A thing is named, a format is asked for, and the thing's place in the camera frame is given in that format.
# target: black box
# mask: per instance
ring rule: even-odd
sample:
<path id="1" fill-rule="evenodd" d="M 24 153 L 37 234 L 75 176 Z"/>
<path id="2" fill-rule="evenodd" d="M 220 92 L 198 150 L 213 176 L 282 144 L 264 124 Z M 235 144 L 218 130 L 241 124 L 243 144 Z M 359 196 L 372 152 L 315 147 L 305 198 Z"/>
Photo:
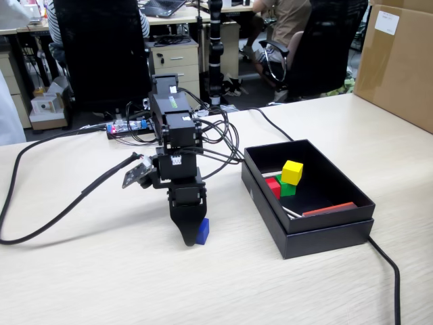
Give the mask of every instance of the black box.
<path id="1" fill-rule="evenodd" d="M 262 174 L 287 160 L 304 164 L 296 195 L 278 200 Z M 375 204 L 308 140 L 245 149 L 242 180 L 284 259 L 363 244 L 373 227 Z M 354 202 L 353 210 L 290 219 L 298 213 Z"/>

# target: office floor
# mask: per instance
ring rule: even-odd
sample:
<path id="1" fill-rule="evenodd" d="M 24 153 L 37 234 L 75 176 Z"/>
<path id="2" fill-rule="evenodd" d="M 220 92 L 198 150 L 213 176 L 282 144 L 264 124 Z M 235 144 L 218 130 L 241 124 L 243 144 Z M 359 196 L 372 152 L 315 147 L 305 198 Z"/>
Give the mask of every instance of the office floor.
<path id="1" fill-rule="evenodd" d="M 261 39 L 265 39 L 266 34 L 262 33 L 259 35 L 258 39 L 254 43 L 253 49 L 257 50 L 260 48 L 258 41 Z M 246 43 L 246 40 L 240 41 L 240 48 L 242 48 Z M 356 78 L 358 73 L 358 66 L 361 59 L 361 53 L 358 51 L 350 50 L 349 51 L 349 59 L 348 59 L 348 67 L 352 69 L 352 75 Z M 248 107 L 263 107 L 266 106 L 267 103 L 271 102 L 274 97 L 274 90 L 263 81 L 259 75 L 256 73 L 254 66 L 252 63 L 244 62 L 242 60 L 242 56 L 239 55 L 239 78 L 242 80 L 242 87 L 245 89 L 247 93 L 241 94 L 239 97 L 237 96 L 225 96 L 229 104 L 233 104 L 239 110 L 245 110 Z M 31 76 L 33 78 L 33 82 L 37 86 L 39 84 L 36 73 L 31 68 Z M 71 129 L 79 129 L 85 125 L 92 125 L 96 123 L 100 123 L 102 121 L 101 117 L 94 115 L 91 112 L 78 112 L 74 115 L 72 120 Z M 28 142 L 37 141 L 40 139 L 45 139 L 46 137 L 59 134 L 64 132 L 61 129 L 52 129 L 45 130 L 41 134 L 33 134 L 32 129 L 24 130 L 26 135 L 26 139 Z"/>

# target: black office chair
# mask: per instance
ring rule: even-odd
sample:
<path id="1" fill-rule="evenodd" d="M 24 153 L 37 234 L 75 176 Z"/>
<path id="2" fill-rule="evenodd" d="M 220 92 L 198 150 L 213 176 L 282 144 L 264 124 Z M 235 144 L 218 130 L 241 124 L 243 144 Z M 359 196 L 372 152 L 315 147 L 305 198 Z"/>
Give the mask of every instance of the black office chair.
<path id="1" fill-rule="evenodd" d="M 113 112 L 151 90 L 136 0 L 54 0 L 76 107 Z"/>
<path id="2" fill-rule="evenodd" d="M 292 44 L 296 51 L 292 60 L 284 64 L 283 72 L 281 63 L 267 61 L 266 75 L 278 85 L 287 86 L 288 98 L 340 88 L 346 78 L 350 44 L 366 9 L 367 0 L 311 0 L 305 31 L 292 39 L 298 43 Z M 274 41 L 259 43 L 263 48 L 273 45 L 287 60 L 289 50 L 284 45 Z"/>

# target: person's leg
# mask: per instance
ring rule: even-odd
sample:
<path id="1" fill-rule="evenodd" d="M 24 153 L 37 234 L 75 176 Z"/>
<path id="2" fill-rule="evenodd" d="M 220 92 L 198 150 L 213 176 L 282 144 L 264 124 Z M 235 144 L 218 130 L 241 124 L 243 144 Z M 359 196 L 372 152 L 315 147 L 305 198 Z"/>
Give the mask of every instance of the person's leg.
<path id="1" fill-rule="evenodd" d="M 276 84 L 272 82 L 268 77 L 266 77 L 263 73 L 264 68 L 260 62 L 254 61 L 254 67 L 256 68 L 256 71 L 260 75 L 260 77 L 262 77 L 272 88 L 276 87 Z"/>
<path id="2" fill-rule="evenodd" d="M 278 78 L 283 76 L 283 67 L 278 60 L 280 57 L 275 53 L 268 53 L 268 57 L 271 60 L 272 71 L 277 75 Z M 288 90 L 284 83 L 276 83 L 271 79 L 271 71 L 269 70 L 268 62 L 266 61 L 265 53 L 262 53 L 257 60 L 254 61 L 254 67 L 257 73 L 268 83 L 272 88 L 274 88 L 274 98 L 273 102 L 280 102 L 287 96 Z"/>
<path id="3" fill-rule="evenodd" d="M 254 15 L 252 17 L 252 19 L 251 19 L 252 32 L 251 32 L 250 37 L 248 37 L 248 40 L 246 42 L 246 46 L 252 47 L 252 44 L 257 39 L 259 34 L 262 32 L 264 24 L 265 24 L 265 22 L 263 21 L 263 18 L 261 18 L 260 16 Z"/>
<path id="4" fill-rule="evenodd" d="M 254 50 L 252 44 L 261 33 L 264 25 L 263 19 L 254 12 L 244 12 L 238 17 L 232 17 L 239 25 L 241 25 L 242 37 L 248 35 L 247 43 L 242 48 L 242 51 L 248 58 L 254 60 Z"/>

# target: green cube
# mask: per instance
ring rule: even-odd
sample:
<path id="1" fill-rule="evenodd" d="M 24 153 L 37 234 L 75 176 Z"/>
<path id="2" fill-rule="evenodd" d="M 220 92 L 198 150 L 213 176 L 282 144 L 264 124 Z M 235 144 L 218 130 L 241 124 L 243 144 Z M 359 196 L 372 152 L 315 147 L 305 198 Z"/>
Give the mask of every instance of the green cube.
<path id="1" fill-rule="evenodd" d="M 291 196 L 296 194 L 296 186 L 287 184 L 281 181 L 281 175 L 275 176 L 278 183 L 281 185 L 281 196 Z"/>

